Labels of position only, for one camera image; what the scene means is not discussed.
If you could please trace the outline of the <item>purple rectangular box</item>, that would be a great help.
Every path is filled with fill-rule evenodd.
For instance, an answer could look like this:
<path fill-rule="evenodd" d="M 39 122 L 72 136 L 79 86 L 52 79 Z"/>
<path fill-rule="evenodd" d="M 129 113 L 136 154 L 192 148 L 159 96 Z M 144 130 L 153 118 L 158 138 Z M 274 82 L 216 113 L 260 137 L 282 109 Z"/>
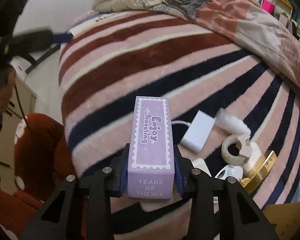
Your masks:
<path fill-rule="evenodd" d="M 136 199 L 172 197 L 174 149 L 168 98 L 137 96 L 127 166 L 127 194 Z"/>

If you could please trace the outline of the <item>white round gadget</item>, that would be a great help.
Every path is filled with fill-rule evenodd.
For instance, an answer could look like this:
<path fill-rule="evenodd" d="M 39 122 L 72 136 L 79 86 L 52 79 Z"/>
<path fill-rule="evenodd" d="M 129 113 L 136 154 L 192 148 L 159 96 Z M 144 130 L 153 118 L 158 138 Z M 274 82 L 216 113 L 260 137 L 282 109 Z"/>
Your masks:
<path fill-rule="evenodd" d="M 215 176 L 215 178 L 221 180 L 225 180 L 228 177 L 234 177 L 237 181 L 240 182 L 243 178 L 243 167 L 228 164 L 224 168 L 222 168 Z"/>

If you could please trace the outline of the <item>cardboard box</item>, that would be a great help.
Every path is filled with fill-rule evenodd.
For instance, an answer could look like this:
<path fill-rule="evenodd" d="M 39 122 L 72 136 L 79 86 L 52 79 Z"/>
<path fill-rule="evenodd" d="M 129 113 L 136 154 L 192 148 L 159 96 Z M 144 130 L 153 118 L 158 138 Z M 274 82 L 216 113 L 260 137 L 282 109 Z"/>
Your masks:
<path fill-rule="evenodd" d="M 263 214 L 276 225 L 279 239 L 300 239 L 300 202 L 267 205 Z"/>

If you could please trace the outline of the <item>gold round tin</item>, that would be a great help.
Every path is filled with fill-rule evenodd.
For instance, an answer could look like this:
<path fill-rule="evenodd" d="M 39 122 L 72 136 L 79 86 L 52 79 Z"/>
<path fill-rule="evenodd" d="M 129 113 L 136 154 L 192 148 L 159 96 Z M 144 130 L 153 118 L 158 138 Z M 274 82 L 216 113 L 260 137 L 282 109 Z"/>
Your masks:
<path fill-rule="evenodd" d="M 255 166 L 244 175 L 240 184 L 247 191 L 252 194 L 256 188 L 265 180 L 274 164 L 277 161 L 277 155 L 274 150 L 267 150 L 265 154 L 258 160 Z"/>

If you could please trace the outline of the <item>white tape roll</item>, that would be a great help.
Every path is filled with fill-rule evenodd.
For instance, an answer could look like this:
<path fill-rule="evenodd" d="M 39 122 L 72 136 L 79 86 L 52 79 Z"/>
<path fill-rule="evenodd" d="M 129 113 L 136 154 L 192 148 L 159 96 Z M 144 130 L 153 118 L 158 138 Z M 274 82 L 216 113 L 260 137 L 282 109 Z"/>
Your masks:
<path fill-rule="evenodd" d="M 241 143 L 237 136 L 230 135 L 222 143 L 221 154 L 223 160 L 227 164 L 231 165 L 242 165 L 246 161 L 246 157 L 239 155 L 241 150 Z"/>

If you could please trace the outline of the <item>striped pink fleece blanket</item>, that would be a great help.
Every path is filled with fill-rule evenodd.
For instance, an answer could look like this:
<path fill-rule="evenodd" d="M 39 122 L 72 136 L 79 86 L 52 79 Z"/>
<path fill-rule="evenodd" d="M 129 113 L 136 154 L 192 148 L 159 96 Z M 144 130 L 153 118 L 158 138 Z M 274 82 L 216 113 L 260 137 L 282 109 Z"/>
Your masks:
<path fill-rule="evenodd" d="M 80 177 L 109 165 L 130 141 L 137 96 L 167 97 L 173 120 L 221 108 L 243 120 L 277 161 L 256 204 L 300 201 L 300 99 L 259 57 L 185 20 L 157 12 L 94 15 L 62 45 L 65 139 Z"/>

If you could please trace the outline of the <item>white power adapter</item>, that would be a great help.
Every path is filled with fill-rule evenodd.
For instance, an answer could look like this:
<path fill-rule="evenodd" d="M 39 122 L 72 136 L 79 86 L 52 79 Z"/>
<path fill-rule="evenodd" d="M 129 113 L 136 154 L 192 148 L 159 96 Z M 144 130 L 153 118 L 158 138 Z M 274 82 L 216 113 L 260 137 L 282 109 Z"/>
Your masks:
<path fill-rule="evenodd" d="M 198 111 L 180 143 L 195 153 L 199 153 L 215 124 L 215 119 L 202 111 Z"/>

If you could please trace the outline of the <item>white plastic bottle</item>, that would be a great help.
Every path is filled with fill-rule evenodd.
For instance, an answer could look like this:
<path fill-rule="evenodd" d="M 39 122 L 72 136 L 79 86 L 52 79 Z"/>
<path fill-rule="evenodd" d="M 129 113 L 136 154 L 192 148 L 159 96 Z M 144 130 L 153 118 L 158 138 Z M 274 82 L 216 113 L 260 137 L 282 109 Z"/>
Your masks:
<path fill-rule="evenodd" d="M 220 108 L 215 116 L 215 125 L 233 135 L 251 135 L 250 128 L 239 118 Z"/>

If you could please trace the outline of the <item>patchwork pink grey quilt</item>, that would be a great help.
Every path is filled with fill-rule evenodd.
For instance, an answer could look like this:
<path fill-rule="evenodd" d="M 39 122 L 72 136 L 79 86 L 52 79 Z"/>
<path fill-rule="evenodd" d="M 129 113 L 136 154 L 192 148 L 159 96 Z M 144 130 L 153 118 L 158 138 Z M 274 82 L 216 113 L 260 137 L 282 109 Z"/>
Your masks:
<path fill-rule="evenodd" d="M 96 12 L 163 12 L 209 29 L 258 55 L 300 89 L 300 42 L 255 0 L 94 0 Z"/>

